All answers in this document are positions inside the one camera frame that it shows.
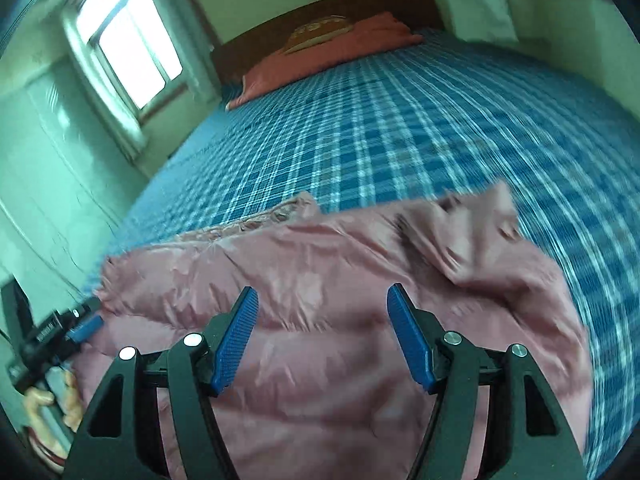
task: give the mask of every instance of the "bed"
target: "bed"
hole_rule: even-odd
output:
[[[420,28],[424,43],[225,111],[239,76],[300,23],[380,10]],[[579,76],[440,29],[433,0],[323,0],[220,48],[222,104],[149,183],[108,254],[260,212],[301,190],[331,212],[503,178],[522,233],[562,267],[588,328],[594,397],[584,460],[596,478],[640,416],[640,124]]]

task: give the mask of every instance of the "metal screw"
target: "metal screw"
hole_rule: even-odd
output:
[[[196,333],[187,334],[186,336],[184,336],[182,342],[187,346],[198,346],[200,343],[202,343],[202,336]]]
[[[462,336],[458,332],[445,332],[444,341],[450,345],[459,345],[462,343]]]
[[[511,352],[518,357],[524,357],[529,353],[527,347],[521,344],[515,344],[511,347]]]
[[[128,361],[129,359],[133,359],[133,356],[136,354],[136,349],[133,346],[125,346],[120,353],[118,354],[123,361]]]

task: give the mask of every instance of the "orange cushion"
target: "orange cushion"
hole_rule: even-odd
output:
[[[290,54],[303,48],[324,43],[345,32],[349,32],[352,28],[353,25],[344,16],[327,16],[294,30],[282,51],[284,54]]]
[[[242,95],[228,102],[227,110],[308,77],[332,66],[359,57],[386,52],[422,42],[420,34],[382,12],[353,25],[353,30],[330,41],[284,54],[283,49],[265,57],[242,78]]]

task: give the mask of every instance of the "brown headboard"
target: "brown headboard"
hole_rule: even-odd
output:
[[[356,22],[389,10],[410,28],[444,28],[435,0],[320,0],[281,14],[217,47],[211,57],[220,81],[240,81],[263,57],[281,48],[300,25],[338,14]]]

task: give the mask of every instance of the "mattress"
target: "mattress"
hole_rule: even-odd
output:
[[[422,45],[340,65],[232,112],[223,102],[149,183],[108,254],[301,190],[331,212],[502,178],[522,234],[564,270],[588,328],[584,460],[596,478],[640,415],[640,124],[578,76],[424,35]]]

